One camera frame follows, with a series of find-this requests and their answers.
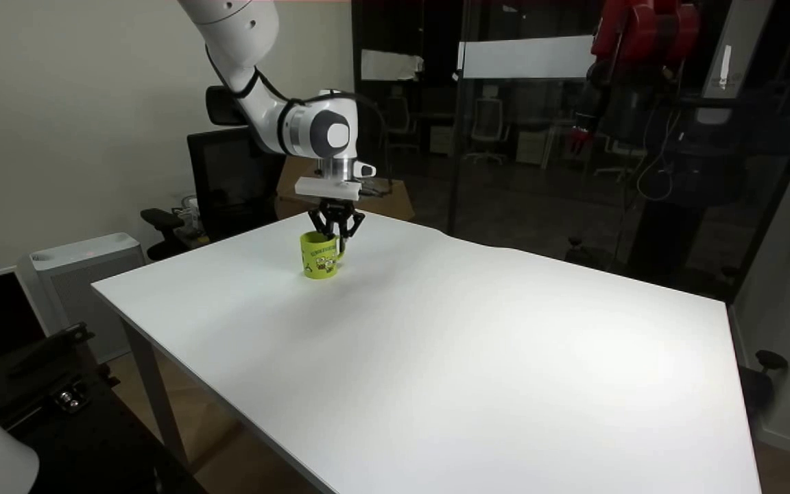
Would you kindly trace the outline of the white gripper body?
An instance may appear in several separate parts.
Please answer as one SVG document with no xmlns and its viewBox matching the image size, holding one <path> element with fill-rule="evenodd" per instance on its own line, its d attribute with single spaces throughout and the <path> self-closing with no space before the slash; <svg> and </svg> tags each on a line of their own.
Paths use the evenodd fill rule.
<svg viewBox="0 0 790 494">
<path fill-rule="evenodd" d="M 363 187 L 375 175 L 379 175 L 375 165 L 355 158 L 345 170 L 316 166 L 300 175 L 293 191 L 300 197 L 312 197 L 316 202 L 325 201 L 357 202 Z"/>
</svg>

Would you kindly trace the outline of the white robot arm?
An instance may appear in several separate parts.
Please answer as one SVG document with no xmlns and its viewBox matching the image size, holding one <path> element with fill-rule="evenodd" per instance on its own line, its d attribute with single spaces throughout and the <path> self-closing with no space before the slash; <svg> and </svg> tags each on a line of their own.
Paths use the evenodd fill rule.
<svg viewBox="0 0 790 494">
<path fill-rule="evenodd" d="M 345 246 L 366 221 L 357 209 L 363 184 L 375 175 L 375 166 L 359 158 L 359 99 L 344 91 L 292 99 L 268 83 L 260 63 L 277 43 L 277 0 L 178 3 L 204 35 L 213 73 L 251 120 L 260 147 L 316 161 L 316 175 L 303 175 L 293 191 L 318 201 L 311 210 L 312 227 Z"/>
</svg>

